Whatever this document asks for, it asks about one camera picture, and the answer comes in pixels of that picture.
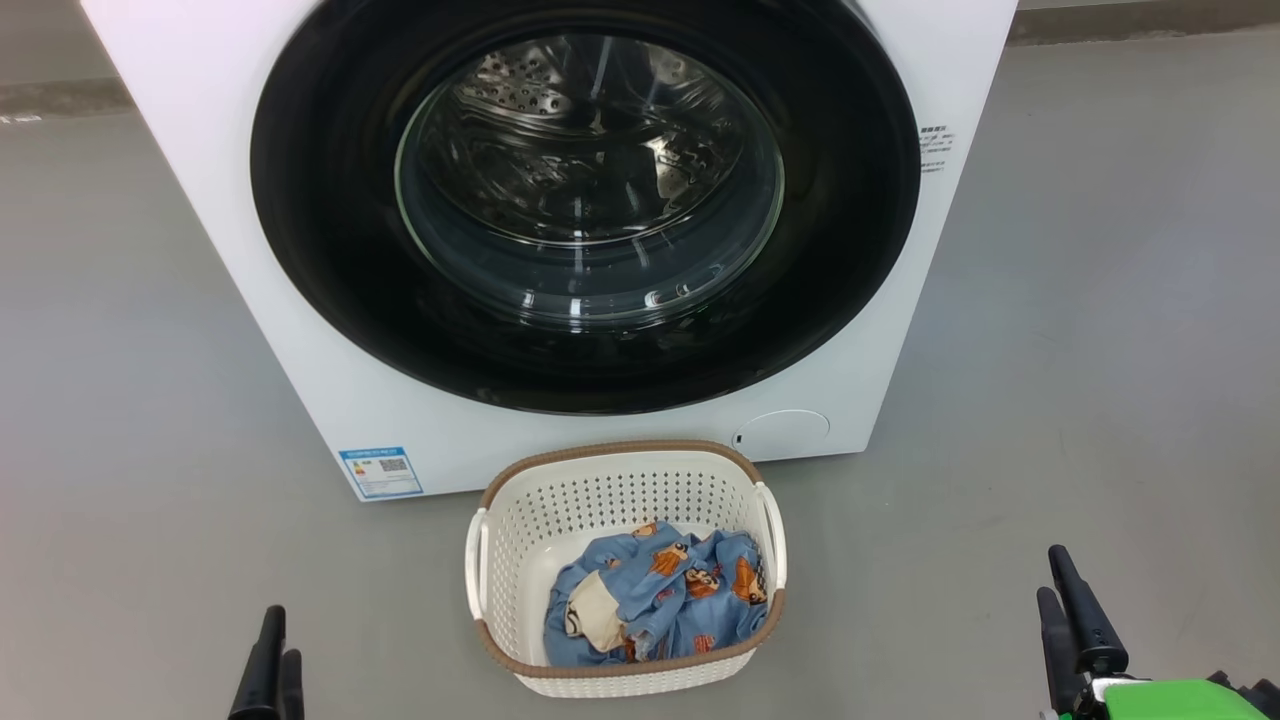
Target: basket handle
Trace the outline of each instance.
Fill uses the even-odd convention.
[[[471,516],[471,525],[467,528],[466,547],[466,579],[467,579],[467,607],[471,618],[484,620],[485,588],[484,577],[488,569],[488,543],[489,523],[485,523],[484,507],[476,510]]]
[[[773,491],[768,486],[755,483],[755,495],[760,496],[764,519],[769,523],[769,539],[773,543],[773,587],[782,589],[787,587],[787,533],[782,529],[782,512],[778,511],[778,501],[773,498]]]

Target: white plastic basket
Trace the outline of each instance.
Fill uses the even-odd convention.
[[[561,568],[603,536],[666,520],[700,536],[746,530],[769,594],[749,641],[694,657],[550,667],[543,628]],[[580,447],[522,460],[489,486],[466,546],[467,603],[499,665],[550,697],[625,697],[723,680],[746,665],[782,616],[787,543],[773,493],[746,457],[699,441]]]

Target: washing machine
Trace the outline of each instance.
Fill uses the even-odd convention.
[[[376,501],[864,450],[1015,0],[83,5]]]

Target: concrete floor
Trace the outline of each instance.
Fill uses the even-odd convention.
[[[1019,8],[1062,8],[1135,0],[1019,0]],[[79,0],[0,1],[0,85],[114,76]]]
[[[223,717],[271,602],[317,719],[1033,717],[1053,542],[1135,671],[1276,678],[1276,68],[1009,51],[872,448],[764,468],[777,634],[608,705],[483,652],[476,496],[355,502],[136,117],[0,127],[4,717]]]

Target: cartoon print fabric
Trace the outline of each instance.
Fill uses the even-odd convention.
[[[768,614],[746,533],[707,538],[649,523],[598,538],[552,587],[543,641],[552,665],[645,662],[740,643]]]

